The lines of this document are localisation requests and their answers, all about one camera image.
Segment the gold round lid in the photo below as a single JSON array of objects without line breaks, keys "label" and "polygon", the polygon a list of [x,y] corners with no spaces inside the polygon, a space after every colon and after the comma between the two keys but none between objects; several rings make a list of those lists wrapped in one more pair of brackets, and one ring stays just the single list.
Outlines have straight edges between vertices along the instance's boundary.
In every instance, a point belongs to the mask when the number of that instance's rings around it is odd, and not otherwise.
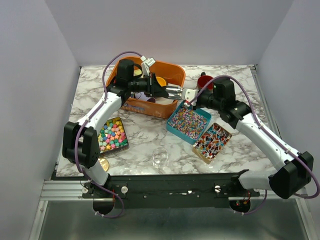
[{"label": "gold round lid", "polygon": [[105,172],[107,172],[109,170],[109,168],[110,168],[109,161],[104,157],[99,158],[98,161],[99,161],[100,165],[102,166],[103,170]]}]

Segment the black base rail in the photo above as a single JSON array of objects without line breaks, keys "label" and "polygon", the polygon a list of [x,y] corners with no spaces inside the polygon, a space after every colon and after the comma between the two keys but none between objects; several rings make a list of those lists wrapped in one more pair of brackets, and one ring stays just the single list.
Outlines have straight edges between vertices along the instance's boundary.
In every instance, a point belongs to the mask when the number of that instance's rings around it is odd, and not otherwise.
[{"label": "black base rail", "polygon": [[83,182],[77,195],[95,209],[234,208],[248,212],[265,192],[244,189],[239,173],[111,176],[105,189]]}]

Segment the gold tin round lollipops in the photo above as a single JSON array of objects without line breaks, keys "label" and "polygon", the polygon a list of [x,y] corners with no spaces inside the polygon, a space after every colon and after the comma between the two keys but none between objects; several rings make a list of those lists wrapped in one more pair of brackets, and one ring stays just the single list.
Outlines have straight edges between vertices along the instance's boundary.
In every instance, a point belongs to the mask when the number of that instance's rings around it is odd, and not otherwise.
[{"label": "gold tin round lollipops", "polygon": [[200,157],[204,163],[210,164],[227,145],[231,137],[230,132],[215,122],[194,143],[192,152]]}]

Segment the teal tin swirl lollipops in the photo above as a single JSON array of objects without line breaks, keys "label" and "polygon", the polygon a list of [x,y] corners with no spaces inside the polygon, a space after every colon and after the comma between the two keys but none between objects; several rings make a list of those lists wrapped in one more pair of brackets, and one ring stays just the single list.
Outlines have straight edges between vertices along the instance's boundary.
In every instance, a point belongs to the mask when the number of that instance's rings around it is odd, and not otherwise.
[{"label": "teal tin swirl lollipops", "polygon": [[192,110],[181,102],[167,120],[166,130],[193,145],[203,135],[211,119],[209,112],[201,108]]}]

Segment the orange plastic bin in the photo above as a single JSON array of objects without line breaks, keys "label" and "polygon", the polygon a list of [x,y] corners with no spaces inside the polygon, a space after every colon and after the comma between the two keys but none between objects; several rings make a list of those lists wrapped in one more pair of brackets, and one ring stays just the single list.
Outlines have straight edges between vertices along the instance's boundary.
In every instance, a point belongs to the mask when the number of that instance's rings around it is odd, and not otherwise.
[{"label": "orange plastic bin", "polygon": [[105,82],[107,89],[107,99],[116,96],[117,108],[137,112],[149,116],[163,119],[169,118],[177,107],[177,100],[172,104],[161,105],[157,103],[134,100],[133,93],[143,92],[149,96],[150,75],[159,75],[173,86],[182,87],[185,82],[185,71],[176,64],[158,61],[150,67],[148,76],[141,74],[134,76],[134,70],[141,70],[142,61],[138,57],[128,56],[120,59],[115,65],[110,77]]}]

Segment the clear glass bowl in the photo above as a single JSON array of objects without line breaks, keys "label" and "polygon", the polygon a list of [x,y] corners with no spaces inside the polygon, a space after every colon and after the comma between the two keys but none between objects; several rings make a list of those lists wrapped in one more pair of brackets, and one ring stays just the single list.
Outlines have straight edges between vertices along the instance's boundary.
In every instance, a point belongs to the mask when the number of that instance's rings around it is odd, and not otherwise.
[{"label": "clear glass bowl", "polygon": [[169,153],[163,147],[158,147],[152,152],[152,163],[155,167],[164,168],[169,165]]}]

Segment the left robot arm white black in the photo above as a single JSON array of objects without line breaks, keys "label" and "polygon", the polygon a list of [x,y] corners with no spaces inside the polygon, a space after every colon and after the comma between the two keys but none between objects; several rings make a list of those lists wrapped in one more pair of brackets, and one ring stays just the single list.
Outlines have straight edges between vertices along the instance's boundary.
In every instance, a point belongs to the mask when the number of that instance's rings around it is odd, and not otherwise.
[{"label": "left robot arm white black", "polygon": [[107,182],[109,174],[98,161],[100,146],[98,132],[111,115],[119,110],[132,93],[144,92],[146,95],[161,97],[167,92],[160,86],[156,75],[150,72],[155,64],[153,58],[142,56],[142,63],[130,59],[121,59],[116,68],[116,75],[105,87],[98,103],[78,122],[68,122],[63,130],[62,156],[77,166],[94,184],[93,191],[101,198],[107,197],[111,185]]}]

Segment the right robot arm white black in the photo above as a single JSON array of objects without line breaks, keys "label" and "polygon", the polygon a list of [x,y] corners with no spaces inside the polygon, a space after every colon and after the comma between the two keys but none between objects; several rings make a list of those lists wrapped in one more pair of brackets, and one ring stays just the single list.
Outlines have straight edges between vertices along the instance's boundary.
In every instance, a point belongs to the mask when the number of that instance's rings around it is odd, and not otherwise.
[{"label": "right robot arm white black", "polygon": [[220,118],[233,129],[249,138],[270,160],[274,171],[247,170],[238,179],[230,183],[230,191],[241,196],[247,190],[259,189],[273,191],[282,199],[292,195],[314,181],[316,192],[308,196],[313,199],[320,194],[320,183],[312,172],[313,156],[305,151],[299,152],[279,138],[258,118],[251,100],[236,99],[235,78],[221,75],[211,78],[213,90],[200,89],[193,99],[196,108],[208,108],[218,111]]}]

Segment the metal scoop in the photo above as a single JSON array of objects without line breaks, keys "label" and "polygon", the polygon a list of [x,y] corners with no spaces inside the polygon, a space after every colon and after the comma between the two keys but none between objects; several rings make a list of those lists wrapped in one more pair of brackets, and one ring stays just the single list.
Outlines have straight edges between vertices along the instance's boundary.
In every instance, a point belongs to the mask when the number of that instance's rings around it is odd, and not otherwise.
[{"label": "metal scoop", "polygon": [[181,86],[164,86],[167,93],[167,99],[181,100],[183,96],[183,88]]}]

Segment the aluminium frame rail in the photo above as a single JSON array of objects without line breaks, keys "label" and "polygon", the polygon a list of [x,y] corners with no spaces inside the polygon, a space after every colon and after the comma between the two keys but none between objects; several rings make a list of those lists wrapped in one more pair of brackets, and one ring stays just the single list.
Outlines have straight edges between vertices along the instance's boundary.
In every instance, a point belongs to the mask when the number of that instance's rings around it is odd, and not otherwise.
[{"label": "aluminium frame rail", "polygon": [[80,201],[82,200],[80,181],[48,180],[42,185],[41,201]]}]

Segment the lavender cup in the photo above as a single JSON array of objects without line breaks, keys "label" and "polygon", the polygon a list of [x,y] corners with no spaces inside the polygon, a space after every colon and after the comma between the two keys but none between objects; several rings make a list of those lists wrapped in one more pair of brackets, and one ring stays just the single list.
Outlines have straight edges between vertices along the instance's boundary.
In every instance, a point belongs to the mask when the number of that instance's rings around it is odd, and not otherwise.
[{"label": "lavender cup", "polygon": [[136,100],[141,100],[145,102],[156,103],[156,99],[154,97],[146,96],[144,92],[134,93],[133,98]]}]

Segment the gold tin star candies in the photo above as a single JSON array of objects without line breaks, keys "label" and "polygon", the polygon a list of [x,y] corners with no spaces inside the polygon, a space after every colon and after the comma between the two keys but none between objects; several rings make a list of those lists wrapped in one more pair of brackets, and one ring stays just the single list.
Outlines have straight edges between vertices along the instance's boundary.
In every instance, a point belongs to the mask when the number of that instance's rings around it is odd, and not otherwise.
[{"label": "gold tin star candies", "polygon": [[101,155],[115,154],[130,147],[124,124],[120,117],[107,120],[98,132],[97,139]]}]

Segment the yellow inside dark cup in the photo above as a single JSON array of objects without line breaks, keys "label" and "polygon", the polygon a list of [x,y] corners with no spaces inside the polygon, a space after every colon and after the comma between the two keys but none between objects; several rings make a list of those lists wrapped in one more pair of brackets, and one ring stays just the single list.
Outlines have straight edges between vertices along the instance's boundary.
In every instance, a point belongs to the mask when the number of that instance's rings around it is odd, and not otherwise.
[{"label": "yellow inside dark cup", "polygon": [[157,80],[157,82],[159,83],[159,85],[160,85],[161,87],[165,87],[165,86],[168,85],[167,80],[164,79],[163,77],[157,76],[157,77],[156,77],[156,80]]}]

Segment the black red skull mug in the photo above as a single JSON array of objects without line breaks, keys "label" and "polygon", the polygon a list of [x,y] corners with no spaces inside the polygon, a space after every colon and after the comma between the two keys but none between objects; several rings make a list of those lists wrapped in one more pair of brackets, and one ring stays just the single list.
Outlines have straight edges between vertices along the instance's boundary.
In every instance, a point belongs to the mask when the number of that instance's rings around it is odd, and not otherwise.
[{"label": "black red skull mug", "polygon": [[199,90],[202,89],[211,79],[213,79],[212,76],[209,76],[205,72],[202,72],[196,83],[197,88]]}]

